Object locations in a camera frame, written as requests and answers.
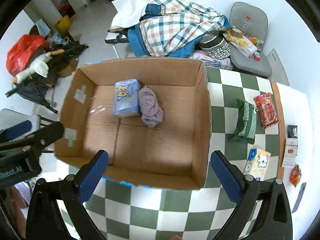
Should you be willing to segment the snack bags on chair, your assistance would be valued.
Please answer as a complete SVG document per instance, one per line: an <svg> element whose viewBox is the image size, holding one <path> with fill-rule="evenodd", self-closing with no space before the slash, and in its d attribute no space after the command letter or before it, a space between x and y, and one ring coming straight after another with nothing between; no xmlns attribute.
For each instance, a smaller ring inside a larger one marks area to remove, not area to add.
<svg viewBox="0 0 320 240"><path fill-rule="evenodd" d="M249 29L250 21L251 18L249 16L246 16L240 29L236 27L229 28L224 34L224 37L238 51L240 51L240 53L242 53L244 57L253 57L255 61L260 61L260 45L263 45L264 41L246 34L246 31Z"/></svg>

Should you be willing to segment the green tissue pack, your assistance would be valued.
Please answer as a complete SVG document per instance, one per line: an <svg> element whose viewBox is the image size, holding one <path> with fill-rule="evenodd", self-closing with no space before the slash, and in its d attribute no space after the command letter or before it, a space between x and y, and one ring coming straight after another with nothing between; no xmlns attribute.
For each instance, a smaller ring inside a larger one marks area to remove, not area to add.
<svg viewBox="0 0 320 240"><path fill-rule="evenodd" d="M255 106L240 99L237 100L237 104L238 120L231 141L243 141L253 145L257 127Z"/></svg>

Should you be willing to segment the black snack packet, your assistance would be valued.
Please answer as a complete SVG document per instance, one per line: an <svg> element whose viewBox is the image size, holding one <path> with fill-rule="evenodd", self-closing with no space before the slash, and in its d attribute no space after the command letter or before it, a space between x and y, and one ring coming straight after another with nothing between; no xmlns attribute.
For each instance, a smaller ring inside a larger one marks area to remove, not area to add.
<svg viewBox="0 0 320 240"><path fill-rule="evenodd" d="M297 125L287 125L287 137L288 138L298 138L298 126Z"/></svg>

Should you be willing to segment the black white patterned cushion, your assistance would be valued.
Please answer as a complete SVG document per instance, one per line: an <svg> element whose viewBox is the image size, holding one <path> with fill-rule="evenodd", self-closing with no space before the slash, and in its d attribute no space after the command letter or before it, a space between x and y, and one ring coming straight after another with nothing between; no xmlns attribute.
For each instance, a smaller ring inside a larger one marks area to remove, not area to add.
<svg viewBox="0 0 320 240"><path fill-rule="evenodd" d="M223 60L231 55L231 48L225 38L216 33L205 34L199 46L212 59Z"/></svg>

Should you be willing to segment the yellow bin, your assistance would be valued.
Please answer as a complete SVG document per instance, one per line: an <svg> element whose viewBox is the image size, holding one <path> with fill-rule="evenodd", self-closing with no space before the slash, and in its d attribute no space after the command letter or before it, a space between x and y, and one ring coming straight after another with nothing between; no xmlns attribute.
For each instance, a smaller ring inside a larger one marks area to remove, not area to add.
<svg viewBox="0 0 320 240"><path fill-rule="evenodd" d="M72 26L72 21L68 15L63 16L60 20L55 24L55 29L62 35L68 32L69 28Z"/></svg>

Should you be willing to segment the yellow cartoon tissue pack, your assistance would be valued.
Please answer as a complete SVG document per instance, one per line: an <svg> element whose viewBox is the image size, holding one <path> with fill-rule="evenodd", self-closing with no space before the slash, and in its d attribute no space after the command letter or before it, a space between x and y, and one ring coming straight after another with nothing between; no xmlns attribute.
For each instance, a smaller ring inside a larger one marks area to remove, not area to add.
<svg viewBox="0 0 320 240"><path fill-rule="evenodd" d="M263 181L266 175L271 154L258 148L252 148L249 151L244 175L252 175L256 180Z"/></svg>

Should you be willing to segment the white red cigarette box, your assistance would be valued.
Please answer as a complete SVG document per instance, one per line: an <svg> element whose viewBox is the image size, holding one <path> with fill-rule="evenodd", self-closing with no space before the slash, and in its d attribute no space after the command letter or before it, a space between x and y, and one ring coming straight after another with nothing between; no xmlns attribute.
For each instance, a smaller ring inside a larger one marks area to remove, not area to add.
<svg viewBox="0 0 320 240"><path fill-rule="evenodd" d="M295 159L298 150L298 139L297 138L287 138L285 142L285 151L282 162L282 168L294 168Z"/></svg>

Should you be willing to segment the plaid blanket pile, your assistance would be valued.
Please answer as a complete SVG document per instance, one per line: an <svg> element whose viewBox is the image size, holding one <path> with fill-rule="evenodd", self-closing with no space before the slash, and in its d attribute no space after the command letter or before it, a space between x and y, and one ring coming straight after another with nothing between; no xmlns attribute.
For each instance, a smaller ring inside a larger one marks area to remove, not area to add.
<svg viewBox="0 0 320 240"><path fill-rule="evenodd" d="M136 57L188 58L207 34L229 27L225 15L184 0L150 0L139 23L127 30Z"/></svg>

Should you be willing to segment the lilac cloth bundle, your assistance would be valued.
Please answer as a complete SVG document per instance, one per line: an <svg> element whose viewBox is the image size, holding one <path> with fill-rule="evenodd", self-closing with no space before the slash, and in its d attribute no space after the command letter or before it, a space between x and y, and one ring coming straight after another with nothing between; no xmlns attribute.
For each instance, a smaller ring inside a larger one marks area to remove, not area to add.
<svg viewBox="0 0 320 240"><path fill-rule="evenodd" d="M163 122L163 110L158 104L157 96L147 86L138 92L141 119L149 128L154 128Z"/></svg>

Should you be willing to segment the grey padded chair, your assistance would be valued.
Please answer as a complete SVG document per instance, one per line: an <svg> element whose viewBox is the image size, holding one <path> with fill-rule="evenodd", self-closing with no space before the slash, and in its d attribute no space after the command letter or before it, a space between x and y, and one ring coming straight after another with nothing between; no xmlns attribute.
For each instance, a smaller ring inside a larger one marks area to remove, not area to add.
<svg viewBox="0 0 320 240"><path fill-rule="evenodd" d="M260 77L270 77L271 66L262 52L267 37L268 18L258 7L245 2L236 2L232 5L229 22L239 29L249 41L257 48L260 60L255 60L254 55L246 57L242 50L234 45L231 47L231 62L240 72L251 73Z"/></svg>

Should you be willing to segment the white plush toy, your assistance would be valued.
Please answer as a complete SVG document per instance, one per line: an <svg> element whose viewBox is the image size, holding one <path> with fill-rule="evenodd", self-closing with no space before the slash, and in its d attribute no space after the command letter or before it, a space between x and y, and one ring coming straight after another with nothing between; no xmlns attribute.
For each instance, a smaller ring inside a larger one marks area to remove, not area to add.
<svg viewBox="0 0 320 240"><path fill-rule="evenodd" d="M39 74L40 76L47 78L49 67L48 62L53 58L55 55L59 55L64 53L63 49L50 51L40 56L36 57L30 64L28 68L19 72L12 80L12 83L22 83L23 80L32 76L33 74Z"/></svg>

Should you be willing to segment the floral pink bedding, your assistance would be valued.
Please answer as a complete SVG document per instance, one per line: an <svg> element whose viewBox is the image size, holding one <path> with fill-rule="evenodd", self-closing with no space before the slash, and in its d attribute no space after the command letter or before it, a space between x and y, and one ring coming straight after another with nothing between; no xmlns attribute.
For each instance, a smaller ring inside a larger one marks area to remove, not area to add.
<svg viewBox="0 0 320 240"><path fill-rule="evenodd" d="M233 66L230 58L226 59L214 59L200 50L195 50L190 56L189 59L200 60L205 67L232 70Z"/></svg>

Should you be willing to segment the orange snack packet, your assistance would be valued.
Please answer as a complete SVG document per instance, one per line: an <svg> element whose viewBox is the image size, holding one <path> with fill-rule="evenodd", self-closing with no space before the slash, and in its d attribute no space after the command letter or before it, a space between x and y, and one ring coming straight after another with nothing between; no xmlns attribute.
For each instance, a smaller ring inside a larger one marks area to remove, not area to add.
<svg viewBox="0 0 320 240"><path fill-rule="evenodd" d="M292 171L290 173L290 177L289 177L290 183L294 187L296 187L300 183L301 175L302 175L301 169L300 169L299 165L296 164L294 166L294 168L292 169Z"/></svg>

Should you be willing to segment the blue grey smartphone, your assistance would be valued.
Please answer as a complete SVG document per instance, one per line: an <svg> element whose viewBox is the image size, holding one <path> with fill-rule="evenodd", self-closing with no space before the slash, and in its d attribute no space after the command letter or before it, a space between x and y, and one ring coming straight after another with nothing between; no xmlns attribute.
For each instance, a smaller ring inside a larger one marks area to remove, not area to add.
<svg viewBox="0 0 320 240"><path fill-rule="evenodd" d="M305 188L306 188L306 182L303 182L301 184L301 187L300 187L296 202L295 202L295 204L293 206L293 209L292 209L291 213L295 213L298 210L300 202L301 202L301 200L303 198L303 194L304 194Z"/></svg>

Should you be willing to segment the blue bear tissue pack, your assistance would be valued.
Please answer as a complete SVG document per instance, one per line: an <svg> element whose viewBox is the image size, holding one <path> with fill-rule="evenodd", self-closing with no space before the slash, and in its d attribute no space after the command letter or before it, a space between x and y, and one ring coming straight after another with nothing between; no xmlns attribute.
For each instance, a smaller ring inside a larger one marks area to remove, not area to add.
<svg viewBox="0 0 320 240"><path fill-rule="evenodd" d="M136 79L115 83L112 114L119 118L140 115L138 100L139 90L140 83Z"/></svg>

